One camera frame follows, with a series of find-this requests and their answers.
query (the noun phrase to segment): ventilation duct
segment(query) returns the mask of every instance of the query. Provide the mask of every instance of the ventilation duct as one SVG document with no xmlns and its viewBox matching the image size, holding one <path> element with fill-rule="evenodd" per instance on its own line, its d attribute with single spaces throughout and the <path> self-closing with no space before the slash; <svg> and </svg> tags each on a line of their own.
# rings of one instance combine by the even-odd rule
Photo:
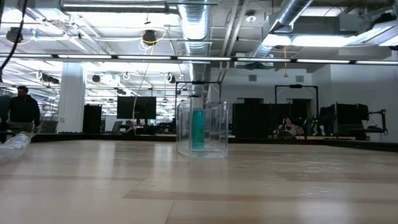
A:
<svg viewBox="0 0 398 224">
<path fill-rule="evenodd" d="M 285 0 L 279 12 L 276 13 L 276 17 L 272 15 L 267 17 L 264 23 L 263 33 L 267 37 L 270 32 L 292 32 L 293 23 L 300 17 L 304 10 L 311 5 L 312 1 L 313 0 Z M 263 41 L 263 43 L 250 54 L 250 57 L 266 57 L 273 47 L 273 45 L 265 45 Z M 257 63 L 249 63 L 245 68 L 253 70 L 256 65 Z"/>
<path fill-rule="evenodd" d="M 209 34 L 210 6 L 204 4 L 181 4 L 178 6 L 181 15 L 181 26 L 185 40 L 197 40 L 186 42 L 185 49 L 189 56 L 206 56 L 210 46 L 201 40 L 206 40 Z M 191 81 L 210 80 L 210 65 L 207 63 L 189 64 Z M 193 86 L 193 94 L 203 96 L 202 86 Z"/>
</svg>

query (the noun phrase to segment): exposed pipe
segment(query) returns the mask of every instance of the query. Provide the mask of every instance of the exposed pipe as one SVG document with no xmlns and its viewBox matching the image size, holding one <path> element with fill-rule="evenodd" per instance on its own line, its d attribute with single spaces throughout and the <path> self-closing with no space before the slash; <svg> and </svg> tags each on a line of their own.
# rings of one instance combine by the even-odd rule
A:
<svg viewBox="0 0 398 224">
<path fill-rule="evenodd" d="M 234 4 L 233 4 L 232 10 L 231 10 L 231 19 L 229 20 L 228 27 L 226 29 L 223 47 L 221 48 L 220 56 L 224 56 L 224 54 L 225 54 L 226 46 L 228 45 L 229 37 L 231 35 L 232 26 L 234 25 L 236 13 L 238 11 L 238 5 L 239 5 L 239 0 L 234 0 Z"/>
<path fill-rule="evenodd" d="M 210 28 L 210 6 L 200 4 L 178 5 L 181 15 L 181 26 L 185 40 L 208 40 Z M 186 42 L 185 50 L 189 56 L 206 56 L 210 45 L 206 42 Z M 207 63 L 190 63 L 191 81 L 210 80 L 210 66 Z M 203 96 L 202 86 L 193 86 L 193 94 Z"/>
<path fill-rule="evenodd" d="M 231 43 L 229 44 L 228 51 L 226 53 L 227 56 L 230 56 L 232 53 L 232 50 L 235 45 L 236 37 L 238 36 L 239 30 L 240 30 L 240 27 L 241 27 L 241 24 L 243 21 L 243 17 L 245 16 L 246 9 L 248 8 L 249 2 L 250 2 L 250 0 L 244 0 L 244 2 L 243 2 L 243 5 L 242 5 L 241 11 L 240 11 L 241 13 L 239 15 L 236 27 L 234 28 L 234 33 L 231 38 Z"/>
<path fill-rule="evenodd" d="M 300 17 L 300 15 L 306 10 L 307 7 L 311 5 L 313 0 L 285 0 L 282 3 L 281 9 L 279 10 L 278 15 L 275 21 L 270 21 L 269 17 L 266 20 L 266 26 L 268 30 L 265 30 L 265 38 L 267 38 L 269 32 L 281 28 L 281 27 L 290 27 L 289 30 L 292 30 L 293 23 Z M 273 45 L 265 45 L 264 42 L 259 44 L 256 49 L 251 52 L 250 57 L 254 58 L 263 58 L 269 55 L 271 52 Z M 249 63 L 245 65 L 247 70 L 253 70 L 258 65 L 258 63 Z"/>
<path fill-rule="evenodd" d="M 313 0 L 285 0 L 278 12 L 278 21 L 283 26 L 291 26 L 300 17 Z"/>
</svg>

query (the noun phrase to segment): ceiling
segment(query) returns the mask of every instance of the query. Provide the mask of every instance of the ceiling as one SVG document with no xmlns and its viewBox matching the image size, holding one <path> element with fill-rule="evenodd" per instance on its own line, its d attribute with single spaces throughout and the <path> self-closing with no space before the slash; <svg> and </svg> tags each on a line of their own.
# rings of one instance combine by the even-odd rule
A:
<svg viewBox="0 0 398 224">
<path fill-rule="evenodd" d="M 280 0 L 274 1 L 250 1 L 248 10 L 253 10 L 256 16 L 254 22 L 243 20 L 238 32 L 239 40 L 233 45 L 232 54 L 251 52 L 262 42 L 262 27 L 266 16 L 277 12 L 281 5 Z M 314 1 L 312 5 L 302 14 L 302 16 L 336 17 L 349 9 L 350 14 L 357 14 L 365 10 L 371 11 L 382 7 L 390 6 L 386 0 L 367 0 L 362 1 L 339 1 L 324 0 Z M 219 56 L 226 35 L 226 26 L 230 19 L 233 1 L 224 0 L 211 9 L 211 55 Z M 42 53 L 42 54 L 154 54 L 154 55 L 185 55 L 185 45 L 183 44 L 183 34 L 180 27 L 179 17 L 173 14 L 131 14 L 131 13 L 112 13 L 112 12 L 79 12 L 69 15 L 54 13 L 54 11 L 40 11 L 40 19 L 34 20 L 29 16 L 25 17 L 23 30 L 24 40 L 18 45 L 16 52 L 19 53 Z M 11 27 L 17 27 L 21 19 L 21 12 L 18 9 L 6 8 L 2 17 L 0 28 L 0 49 L 1 52 L 9 52 L 12 42 L 8 42 L 5 35 Z M 55 24 L 48 21 L 61 21 Z M 140 47 L 141 35 L 145 30 L 155 30 L 158 39 L 152 49 L 142 50 Z M 293 58 L 363 58 L 363 59 L 384 59 L 389 54 L 387 47 L 367 46 L 367 47 L 299 47 L 286 46 L 274 48 L 271 54 L 274 57 L 293 57 Z M 85 69 L 88 75 L 88 86 L 106 87 L 106 83 L 95 83 L 91 79 L 93 75 L 117 75 L 120 76 L 120 87 L 139 87 L 142 76 L 147 68 L 147 75 L 143 81 L 145 88 L 159 88 L 164 91 L 142 90 L 142 96 L 153 95 L 160 98 L 170 97 L 174 99 L 175 87 L 165 81 L 165 75 L 174 75 L 178 80 L 189 81 L 189 71 L 186 64 L 176 63 L 111 63 L 111 62 L 85 62 Z M 303 71 L 311 65 L 300 65 Z M 55 78 L 61 79 L 62 62 L 38 62 L 29 60 L 12 60 L 8 63 L 4 77 L 6 82 L 13 85 L 47 85 L 42 83 L 37 77 L 38 71 L 46 73 Z M 240 72 L 229 72 L 234 79 L 239 80 Z M 34 90 L 38 96 L 51 97 L 55 101 L 59 98 L 59 88 L 43 88 Z M 86 101 L 103 103 L 105 108 L 114 108 L 115 105 L 109 99 L 118 94 L 114 90 L 87 90 Z"/>
</svg>

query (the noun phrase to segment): ceiling light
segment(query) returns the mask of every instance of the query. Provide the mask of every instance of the ceiling light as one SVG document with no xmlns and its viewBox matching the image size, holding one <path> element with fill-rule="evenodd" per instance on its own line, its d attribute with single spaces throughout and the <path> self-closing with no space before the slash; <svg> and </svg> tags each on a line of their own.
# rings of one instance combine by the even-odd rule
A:
<svg viewBox="0 0 398 224">
<path fill-rule="evenodd" d="M 175 83 L 175 77 L 172 74 L 170 74 L 170 72 L 164 76 L 164 80 L 171 84 Z"/>
<path fill-rule="evenodd" d="M 92 81 L 95 83 L 99 83 L 101 81 L 101 77 L 99 75 L 93 75 Z"/>
<path fill-rule="evenodd" d="M 298 63 L 349 63 L 349 60 L 317 60 L 317 59 L 297 59 Z"/>
<path fill-rule="evenodd" d="M 250 10 L 246 12 L 246 22 L 254 22 L 256 21 L 256 16 L 254 15 L 254 10 Z"/>
<path fill-rule="evenodd" d="M 123 74 L 123 80 L 125 80 L 125 81 L 130 80 L 129 72 L 126 72 L 126 74 Z"/>
<path fill-rule="evenodd" d="M 110 55 L 58 55 L 60 58 L 95 58 L 95 59 L 111 59 Z"/>
<path fill-rule="evenodd" d="M 286 35 L 268 34 L 268 36 L 262 41 L 262 44 L 266 46 L 288 46 L 292 45 L 292 41 L 290 37 Z"/>
<path fill-rule="evenodd" d="M 285 58 L 238 58 L 239 62 L 290 62 Z"/>
<path fill-rule="evenodd" d="M 298 35 L 293 38 L 293 46 L 302 47 L 342 47 L 349 44 L 351 37 L 338 35 Z"/>
<path fill-rule="evenodd" d="M 119 59 L 135 59 L 135 60 L 171 60 L 170 56 L 130 56 L 130 55 L 120 55 L 118 56 Z"/>
<path fill-rule="evenodd" d="M 150 4 L 64 4 L 63 7 L 115 7 L 115 8 L 144 8 L 144 9 L 163 9 L 160 5 Z"/>
<path fill-rule="evenodd" d="M 230 61 L 230 57 L 177 57 L 177 60 L 199 60 L 199 61 Z"/>
<path fill-rule="evenodd" d="M 7 57 L 8 54 L 0 54 L 0 57 Z M 49 54 L 13 54 L 16 58 L 51 58 Z"/>
<path fill-rule="evenodd" d="M 398 61 L 357 61 L 358 65 L 398 65 Z"/>
<path fill-rule="evenodd" d="M 41 79 L 43 77 L 43 73 L 42 72 L 36 72 L 36 78 L 37 79 Z"/>
<path fill-rule="evenodd" d="M 11 29 L 7 31 L 6 39 L 11 43 L 14 43 L 15 41 L 21 43 L 24 40 L 24 37 L 22 34 L 19 34 L 19 40 L 17 40 L 18 34 L 19 34 L 19 27 L 11 27 Z"/>
</svg>

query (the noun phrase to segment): electrical cable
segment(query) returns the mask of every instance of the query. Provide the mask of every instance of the electrical cable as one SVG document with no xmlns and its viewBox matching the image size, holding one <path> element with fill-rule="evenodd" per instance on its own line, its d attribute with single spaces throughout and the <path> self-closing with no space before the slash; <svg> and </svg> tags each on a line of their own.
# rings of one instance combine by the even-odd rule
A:
<svg viewBox="0 0 398 224">
<path fill-rule="evenodd" d="M 144 51 L 144 52 L 146 52 L 147 50 L 149 50 L 151 47 L 152 47 L 152 45 L 146 47 L 146 46 L 144 45 L 142 39 L 141 39 L 141 41 L 140 41 L 139 44 L 138 44 L 138 49 L 140 49 L 141 51 Z"/>
<path fill-rule="evenodd" d="M 7 63 L 10 61 L 11 57 L 14 55 L 15 50 L 17 49 L 18 46 L 18 41 L 21 37 L 21 33 L 22 33 L 22 28 L 24 26 L 24 18 L 25 18 L 25 12 L 26 12 L 26 8 L 27 8 L 27 2 L 28 0 L 24 0 L 24 5 L 22 7 L 22 20 L 21 23 L 19 24 L 19 28 L 18 28 L 18 35 L 16 38 L 16 41 L 14 42 L 14 45 L 12 46 L 12 49 L 10 51 L 10 54 L 7 56 L 7 58 L 5 59 L 5 61 L 3 61 L 1 67 L 0 67 L 0 82 L 2 82 L 2 71 L 4 69 L 4 67 L 6 67 Z"/>
<path fill-rule="evenodd" d="M 323 16 L 326 16 L 332 9 L 334 9 L 336 6 L 332 6 L 329 10 L 326 11 L 326 13 L 324 13 Z"/>
<path fill-rule="evenodd" d="M 322 2 L 322 3 L 325 3 L 325 4 L 328 4 L 328 5 L 330 5 L 330 6 L 332 6 L 332 8 L 331 9 L 333 9 L 334 7 L 336 7 L 336 8 L 338 8 L 341 12 L 344 12 L 344 10 L 342 10 L 338 5 L 336 5 L 336 4 L 333 4 L 333 3 L 330 3 L 330 2 L 327 2 L 327 1 L 319 1 L 319 0 L 315 0 L 315 1 L 317 1 L 317 2 Z"/>
<path fill-rule="evenodd" d="M 361 18 L 361 20 L 363 20 L 364 22 L 367 22 L 369 24 L 373 24 L 373 22 L 371 21 L 367 21 L 361 14 L 358 14 L 359 18 Z"/>
<path fill-rule="evenodd" d="M 155 44 L 152 45 L 152 50 L 150 52 L 151 55 L 154 53 L 154 49 L 155 49 Z M 145 77 L 146 77 L 147 72 L 148 72 L 148 68 L 149 68 L 149 63 L 147 64 L 147 68 L 145 69 L 144 76 L 142 77 L 141 84 L 139 85 L 136 97 L 134 98 L 134 103 L 132 105 L 132 129 L 134 130 L 134 135 L 137 135 L 136 127 L 134 126 L 134 112 L 136 111 L 136 103 L 137 103 L 138 93 L 141 90 L 142 84 L 144 83 Z"/>
<path fill-rule="evenodd" d="M 287 74 L 287 63 L 285 63 L 285 75 L 284 75 L 284 77 L 289 77 L 288 74 Z"/>
</svg>

